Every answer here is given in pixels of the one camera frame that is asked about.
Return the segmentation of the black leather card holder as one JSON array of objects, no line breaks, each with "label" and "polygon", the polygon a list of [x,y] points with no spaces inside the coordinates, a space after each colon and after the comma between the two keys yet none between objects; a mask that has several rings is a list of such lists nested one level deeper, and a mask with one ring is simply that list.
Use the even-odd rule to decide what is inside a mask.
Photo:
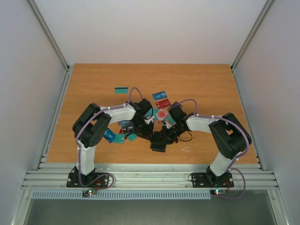
[{"label": "black leather card holder", "polygon": [[154,131],[150,141],[150,149],[156,152],[165,152],[166,144],[162,141],[160,132]]}]

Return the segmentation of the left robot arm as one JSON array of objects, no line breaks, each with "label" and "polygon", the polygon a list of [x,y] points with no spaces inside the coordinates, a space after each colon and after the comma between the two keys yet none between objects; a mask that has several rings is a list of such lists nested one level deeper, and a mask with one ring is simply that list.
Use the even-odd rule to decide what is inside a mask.
[{"label": "left robot arm", "polygon": [[112,142],[116,134],[108,126],[127,120],[132,128],[130,134],[150,141],[153,137],[153,116],[147,118],[146,113],[152,110],[150,101],[142,99],[138,103],[127,101],[122,105],[100,107],[93,103],[88,105],[81,116],[73,124],[72,130],[78,149],[78,158],[75,173],[78,182],[88,187],[94,182],[94,156],[96,145],[102,138]]}]

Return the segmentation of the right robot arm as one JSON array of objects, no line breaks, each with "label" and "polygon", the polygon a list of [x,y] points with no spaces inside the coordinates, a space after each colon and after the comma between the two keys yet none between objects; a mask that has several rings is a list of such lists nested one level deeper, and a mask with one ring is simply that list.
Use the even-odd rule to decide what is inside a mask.
[{"label": "right robot arm", "polygon": [[206,177],[209,184],[217,186],[232,165],[247,154],[252,139],[233,113],[223,116],[199,115],[196,112],[186,114],[180,104],[181,102],[174,103],[169,109],[175,124],[171,127],[164,126],[156,134],[155,142],[165,147],[178,142],[184,132],[200,131],[212,134],[218,154],[208,166]]}]

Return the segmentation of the black VIP card centre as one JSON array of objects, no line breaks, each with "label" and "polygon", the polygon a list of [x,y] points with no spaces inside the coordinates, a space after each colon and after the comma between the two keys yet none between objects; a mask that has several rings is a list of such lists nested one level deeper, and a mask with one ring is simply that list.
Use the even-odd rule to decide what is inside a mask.
[{"label": "black VIP card centre", "polygon": [[131,123],[127,123],[121,126],[121,129],[123,131],[124,134],[132,134],[135,132],[135,127],[133,124]]}]

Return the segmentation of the red VIP card upper right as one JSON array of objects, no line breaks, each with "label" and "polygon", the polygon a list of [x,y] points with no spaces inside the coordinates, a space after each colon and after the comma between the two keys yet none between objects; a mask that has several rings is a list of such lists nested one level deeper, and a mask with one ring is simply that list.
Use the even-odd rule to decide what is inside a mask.
[{"label": "red VIP card upper right", "polygon": [[155,104],[158,109],[164,109],[164,108],[170,107],[172,105],[170,103],[169,99],[167,99],[167,98],[157,101]]}]

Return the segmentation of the blue card lower left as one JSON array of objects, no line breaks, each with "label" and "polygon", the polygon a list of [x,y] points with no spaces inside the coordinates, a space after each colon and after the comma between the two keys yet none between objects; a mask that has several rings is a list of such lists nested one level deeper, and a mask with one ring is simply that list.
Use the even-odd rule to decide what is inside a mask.
[{"label": "blue card lower left", "polygon": [[105,130],[105,133],[104,133],[104,138],[109,142],[109,143],[112,143],[113,140],[116,138],[116,135],[115,133],[110,130],[109,128],[107,128]]}]

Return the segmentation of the blue card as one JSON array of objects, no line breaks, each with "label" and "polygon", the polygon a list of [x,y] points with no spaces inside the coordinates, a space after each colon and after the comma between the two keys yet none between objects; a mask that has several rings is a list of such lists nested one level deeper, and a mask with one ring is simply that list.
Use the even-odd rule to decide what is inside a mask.
[{"label": "blue card", "polygon": [[110,130],[109,128],[107,128],[105,130],[105,133],[104,133],[104,138],[109,142],[109,143],[112,143],[113,140],[116,138],[116,135],[115,133]]},{"label": "blue card", "polygon": [[158,100],[167,98],[167,94],[166,94],[165,91],[153,93],[152,96],[153,96],[153,99],[154,99],[155,101],[158,101]]}]

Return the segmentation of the blue card top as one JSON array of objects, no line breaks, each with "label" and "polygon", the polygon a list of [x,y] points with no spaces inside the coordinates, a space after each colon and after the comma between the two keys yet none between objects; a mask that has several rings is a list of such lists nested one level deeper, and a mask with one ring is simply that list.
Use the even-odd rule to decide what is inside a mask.
[{"label": "blue card top", "polygon": [[153,96],[153,99],[154,99],[155,101],[158,101],[158,100],[167,98],[167,94],[166,94],[165,91],[153,93],[152,96]]}]

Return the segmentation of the teal card magnetic stripe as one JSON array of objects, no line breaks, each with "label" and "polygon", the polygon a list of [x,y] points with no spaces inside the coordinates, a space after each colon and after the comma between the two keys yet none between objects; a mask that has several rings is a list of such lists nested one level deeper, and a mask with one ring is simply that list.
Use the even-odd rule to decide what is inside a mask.
[{"label": "teal card magnetic stripe", "polygon": [[127,94],[128,93],[128,87],[115,87],[114,93],[115,94]]}]

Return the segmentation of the right circuit board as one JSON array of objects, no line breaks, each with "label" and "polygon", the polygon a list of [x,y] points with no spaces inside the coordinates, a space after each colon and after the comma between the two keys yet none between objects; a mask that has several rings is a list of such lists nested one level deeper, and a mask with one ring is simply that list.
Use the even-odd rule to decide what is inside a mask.
[{"label": "right circuit board", "polygon": [[211,190],[210,193],[212,195],[224,195],[228,192],[228,190],[225,190],[225,189],[214,189],[214,190]]}]

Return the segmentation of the circuit board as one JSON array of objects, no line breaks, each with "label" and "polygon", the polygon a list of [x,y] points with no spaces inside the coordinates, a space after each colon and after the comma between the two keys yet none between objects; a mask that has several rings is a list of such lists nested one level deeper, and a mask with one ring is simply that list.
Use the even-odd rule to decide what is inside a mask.
[{"label": "circuit board", "polygon": [[96,193],[97,193],[97,190],[89,189],[89,190],[86,190],[86,191],[82,192],[82,197],[90,197],[90,196],[95,195]]},{"label": "circuit board", "polygon": [[225,190],[225,189],[214,189],[214,190],[211,190],[210,193],[212,195],[224,195],[228,192],[228,190]]}]

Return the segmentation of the left circuit board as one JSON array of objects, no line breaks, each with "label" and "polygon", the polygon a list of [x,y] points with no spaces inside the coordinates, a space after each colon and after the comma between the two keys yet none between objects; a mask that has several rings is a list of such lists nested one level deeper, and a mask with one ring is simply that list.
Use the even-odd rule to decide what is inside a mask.
[{"label": "left circuit board", "polygon": [[90,196],[95,195],[96,193],[97,193],[97,190],[89,189],[89,190],[86,190],[86,191],[82,192],[82,197],[90,197]]}]

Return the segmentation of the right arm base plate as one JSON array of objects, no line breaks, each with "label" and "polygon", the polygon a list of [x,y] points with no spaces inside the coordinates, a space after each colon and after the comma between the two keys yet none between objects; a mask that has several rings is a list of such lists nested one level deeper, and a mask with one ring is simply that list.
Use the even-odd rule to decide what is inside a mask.
[{"label": "right arm base plate", "polygon": [[194,188],[233,188],[234,182],[232,174],[225,172],[221,176],[207,174],[205,172],[194,172],[190,174]]}]

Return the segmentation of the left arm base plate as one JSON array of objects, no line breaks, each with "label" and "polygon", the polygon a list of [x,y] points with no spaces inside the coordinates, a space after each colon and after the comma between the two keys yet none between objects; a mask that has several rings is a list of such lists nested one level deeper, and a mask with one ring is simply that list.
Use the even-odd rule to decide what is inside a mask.
[{"label": "left arm base plate", "polygon": [[110,177],[107,173],[95,172],[91,175],[81,175],[82,185],[79,182],[79,174],[71,172],[67,178],[66,187],[68,188],[106,188]]}]

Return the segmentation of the aluminium rail frame front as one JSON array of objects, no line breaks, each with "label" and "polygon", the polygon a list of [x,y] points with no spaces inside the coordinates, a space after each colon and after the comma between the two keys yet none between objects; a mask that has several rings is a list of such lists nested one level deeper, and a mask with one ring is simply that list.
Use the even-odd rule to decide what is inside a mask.
[{"label": "aluminium rail frame front", "polygon": [[[37,170],[27,171],[25,188],[65,189],[73,164],[41,163]],[[96,172],[115,176],[114,189],[191,189],[191,173],[205,172],[206,164],[96,164]],[[246,184],[248,190],[278,189],[274,172],[258,164],[237,164],[232,171],[234,190]]]}]

